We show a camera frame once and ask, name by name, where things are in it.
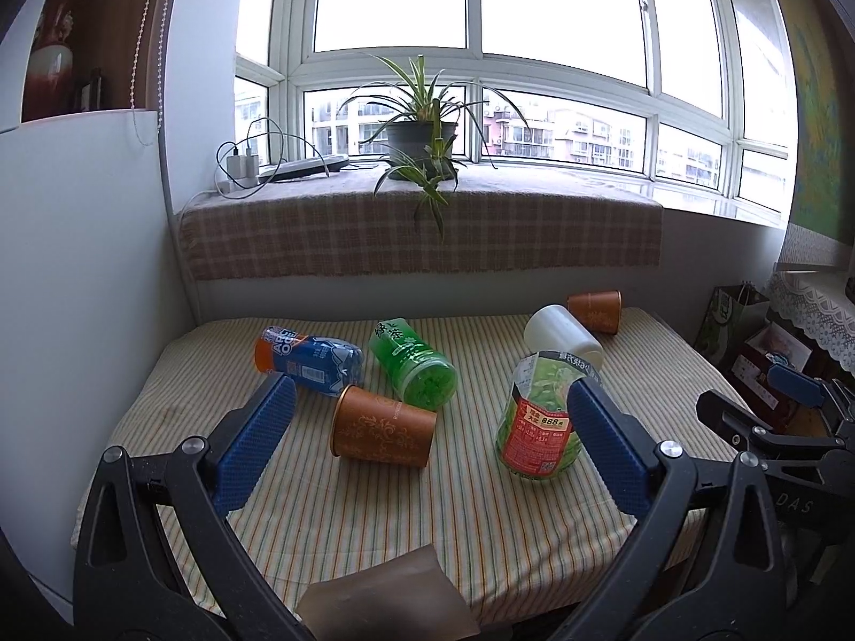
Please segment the white power strip chargers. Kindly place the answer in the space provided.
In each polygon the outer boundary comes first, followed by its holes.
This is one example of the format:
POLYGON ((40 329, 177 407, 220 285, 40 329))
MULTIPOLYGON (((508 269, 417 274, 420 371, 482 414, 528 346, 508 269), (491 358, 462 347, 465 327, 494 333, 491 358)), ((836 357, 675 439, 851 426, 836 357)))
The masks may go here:
POLYGON ((228 197, 238 192, 238 200, 254 196, 265 187, 283 182, 261 182, 259 174, 266 167, 283 162, 314 157, 329 157, 303 136, 285 132, 269 116, 251 120, 238 139, 223 142, 214 155, 219 176, 214 189, 228 197))

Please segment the grapefruit green tea bottle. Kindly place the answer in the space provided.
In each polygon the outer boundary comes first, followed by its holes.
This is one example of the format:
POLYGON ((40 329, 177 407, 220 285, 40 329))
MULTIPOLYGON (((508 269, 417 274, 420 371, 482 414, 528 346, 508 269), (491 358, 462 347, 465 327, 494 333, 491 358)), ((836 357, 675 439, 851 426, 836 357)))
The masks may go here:
POLYGON ((597 379, 596 368, 566 351, 538 351, 523 357, 511 376, 509 399, 495 435, 501 463, 532 480, 552 479, 572 465, 581 440, 568 410, 571 385, 597 379))

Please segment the black flat device windowsill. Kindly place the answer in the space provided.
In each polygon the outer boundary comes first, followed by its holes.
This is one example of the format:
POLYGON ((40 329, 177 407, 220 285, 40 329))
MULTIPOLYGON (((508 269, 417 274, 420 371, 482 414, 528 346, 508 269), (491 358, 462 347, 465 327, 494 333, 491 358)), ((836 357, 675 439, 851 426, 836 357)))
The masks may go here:
POLYGON ((297 159, 297 161, 283 162, 264 168, 259 174, 259 181, 283 182, 312 175, 330 175, 348 167, 350 163, 348 155, 297 159))

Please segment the open cardboard box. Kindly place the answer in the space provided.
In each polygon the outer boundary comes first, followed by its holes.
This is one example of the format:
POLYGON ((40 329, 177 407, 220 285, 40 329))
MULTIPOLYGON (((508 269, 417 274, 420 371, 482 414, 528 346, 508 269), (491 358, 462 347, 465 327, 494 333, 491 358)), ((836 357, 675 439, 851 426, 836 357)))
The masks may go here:
POLYGON ((801 372, 811 354, 797 337, 777 323, 768 323, 737 346, 732 361, 725 363, 726 378, 753 414, 775 430, 782 430, 796 415, 798 404, 782 390, 772 388, 768 372, 774 365, 801 372))

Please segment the white plastic cup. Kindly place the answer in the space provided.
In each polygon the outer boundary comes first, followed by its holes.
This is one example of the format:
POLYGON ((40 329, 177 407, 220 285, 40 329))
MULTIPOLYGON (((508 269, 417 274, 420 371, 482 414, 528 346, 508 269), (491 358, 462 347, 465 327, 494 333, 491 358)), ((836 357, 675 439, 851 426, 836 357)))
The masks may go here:
POLYGON ((565 351, 600 371, 604 351, 600 341, 561 304, 542 307, 527 320, 523 340, 531 351, 565 351))

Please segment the dark paper shopping bag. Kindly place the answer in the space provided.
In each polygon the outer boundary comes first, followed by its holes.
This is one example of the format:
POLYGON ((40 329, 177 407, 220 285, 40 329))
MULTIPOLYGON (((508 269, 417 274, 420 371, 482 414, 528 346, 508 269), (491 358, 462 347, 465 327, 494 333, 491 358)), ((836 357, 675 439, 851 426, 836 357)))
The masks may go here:
POLYGON ((716 286, 700 324, 694 349, 707 362, 720 366, 743 340, 764 327, 770 300, 751 282, 716 286))

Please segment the white lace cloth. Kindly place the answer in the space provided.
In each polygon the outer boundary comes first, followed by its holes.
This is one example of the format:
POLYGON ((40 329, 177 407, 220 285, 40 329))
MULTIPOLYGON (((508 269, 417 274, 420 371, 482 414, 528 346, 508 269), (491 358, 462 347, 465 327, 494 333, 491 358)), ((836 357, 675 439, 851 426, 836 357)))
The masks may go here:
POLYGON ((781 271, 768 282, 771 308, 853 373, 853 301, 839 271, 781 271))

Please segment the plaid windowsill blanket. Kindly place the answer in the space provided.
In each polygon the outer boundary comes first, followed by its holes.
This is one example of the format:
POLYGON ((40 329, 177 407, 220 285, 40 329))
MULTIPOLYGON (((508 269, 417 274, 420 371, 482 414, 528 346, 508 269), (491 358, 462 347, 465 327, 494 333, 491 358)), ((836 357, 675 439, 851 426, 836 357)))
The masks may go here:
POLYGON ((197 281, 289 276, 655 267, 664 209, 610 177, 546 167, 470 168, 430 208, 374 171, 210 197, 178 221, 197 281))

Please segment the green landscape painting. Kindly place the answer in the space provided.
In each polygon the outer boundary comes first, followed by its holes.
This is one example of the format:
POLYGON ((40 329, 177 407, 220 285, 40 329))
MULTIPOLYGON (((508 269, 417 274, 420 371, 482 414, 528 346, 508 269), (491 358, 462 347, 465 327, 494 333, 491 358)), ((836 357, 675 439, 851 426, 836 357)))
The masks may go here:
POLYGON ((853 242, 853 42, 830 0, 777 0, 797 93, 791 222, 853 242))

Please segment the near orange paper cup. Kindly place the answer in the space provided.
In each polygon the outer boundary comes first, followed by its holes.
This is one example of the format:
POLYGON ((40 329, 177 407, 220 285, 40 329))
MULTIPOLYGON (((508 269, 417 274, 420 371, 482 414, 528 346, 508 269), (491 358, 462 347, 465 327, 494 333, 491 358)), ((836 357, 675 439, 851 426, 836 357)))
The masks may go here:
POLYGON ((345 459, 423 469, 436 424, 436 412, 346 386, 333 413, 330 451, 345 459))

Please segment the red white ceramic vase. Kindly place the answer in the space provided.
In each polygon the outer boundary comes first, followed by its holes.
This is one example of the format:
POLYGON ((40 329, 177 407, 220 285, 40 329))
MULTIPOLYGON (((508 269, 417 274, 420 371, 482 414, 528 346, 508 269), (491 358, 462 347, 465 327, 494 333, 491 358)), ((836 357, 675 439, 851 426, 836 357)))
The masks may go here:
POLYGON ((46 0, 26 70, 22 119, 25 122, 63 114, 74 81, 74 54, 68 39, 74 29, 73 8, 84 0, 46 0))

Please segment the orange paper cup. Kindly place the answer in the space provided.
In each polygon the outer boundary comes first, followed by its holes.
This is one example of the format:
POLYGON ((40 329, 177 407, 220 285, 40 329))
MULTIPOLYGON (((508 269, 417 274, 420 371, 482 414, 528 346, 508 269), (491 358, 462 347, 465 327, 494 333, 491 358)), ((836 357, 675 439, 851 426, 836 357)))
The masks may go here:
POLYGON ((333 413, 330 451, 345 459, 423 469, 436 424, 436 412, 346 386, 333 413))
POLYGON ((572 294, 565 302, 568 311, 594 333, 616 334, 620 329, 623 296, 617 290, 572 294))

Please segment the brown paper piece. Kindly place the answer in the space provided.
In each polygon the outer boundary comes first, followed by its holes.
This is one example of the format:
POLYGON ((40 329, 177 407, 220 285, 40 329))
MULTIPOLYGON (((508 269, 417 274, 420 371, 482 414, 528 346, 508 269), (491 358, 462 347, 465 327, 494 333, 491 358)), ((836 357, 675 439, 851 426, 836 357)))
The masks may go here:
POLYGON ((316 639, 467 639, 481 632, 433 545, 310 584, 296 614, 316 639))

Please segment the blue orange plastic bottle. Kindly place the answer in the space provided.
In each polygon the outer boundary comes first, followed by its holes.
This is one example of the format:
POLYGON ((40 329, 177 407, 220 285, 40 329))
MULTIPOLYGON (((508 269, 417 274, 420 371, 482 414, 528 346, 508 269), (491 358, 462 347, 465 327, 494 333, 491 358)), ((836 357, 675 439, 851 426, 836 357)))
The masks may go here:
POLYGON ((360 347, 285 327, 267 327, 259 334, 254 362, 258 372, 284 373, 297 385, 326 396, 338 396, 348 386, 364 382, 360 347))

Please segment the potted spider plant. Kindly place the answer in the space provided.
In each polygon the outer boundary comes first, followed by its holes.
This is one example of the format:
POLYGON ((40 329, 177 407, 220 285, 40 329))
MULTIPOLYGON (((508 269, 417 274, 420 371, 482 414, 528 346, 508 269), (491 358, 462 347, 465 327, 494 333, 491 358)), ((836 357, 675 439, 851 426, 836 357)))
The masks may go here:
POLYGON ((419 190, 413 208, 413 218, 419 220, 427 214, 436 232, 445 233, 444 208, 449 198, 440 186, 449 182, 460 185, 462 159, 454 155, 456 123, 462 118, 470 120, 482 147, 488 146, 481 113, 487 102, 484 98, 461 100, 454 87, 442 81, 442 74, 429 73, 426 58, 419 53, 399 64, 387 55, 378 55, 379 62, 390 74, 394 83, 365 83, 342 104, 354 101, 375 104, 390 113, 377 130, 365 139, 368 143, 379 137, 387 141, 387 168, 375 182, 381 190, 387 182, 406 182, 419 190))

